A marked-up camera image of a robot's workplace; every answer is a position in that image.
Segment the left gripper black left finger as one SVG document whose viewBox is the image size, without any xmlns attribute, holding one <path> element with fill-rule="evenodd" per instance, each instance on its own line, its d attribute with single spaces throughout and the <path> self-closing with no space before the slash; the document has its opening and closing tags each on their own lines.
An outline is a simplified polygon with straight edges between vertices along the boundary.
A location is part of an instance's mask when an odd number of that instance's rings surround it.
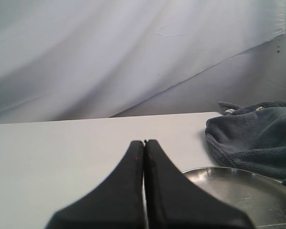
<svg viewBox="0 0 286 229">
<path fill-rule="evenodd" d="M 93 191 L 57 211 L 48 229 L 142 229 L 143 143 L 132 141 L 116 168 Z"/>
</svg>

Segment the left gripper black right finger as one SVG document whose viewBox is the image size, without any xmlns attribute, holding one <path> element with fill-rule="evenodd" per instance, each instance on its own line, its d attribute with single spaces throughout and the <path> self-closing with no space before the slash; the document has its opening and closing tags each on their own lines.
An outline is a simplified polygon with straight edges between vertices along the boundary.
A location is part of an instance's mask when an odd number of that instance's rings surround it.
<svg viewBox="0 0 286 229">
<path fill-rule="evenodd" d="M 156 140 L 145 142 L 144 185 L 151 229 L 253 229 L 248 215 L 192 183 Z"/>
</svg>

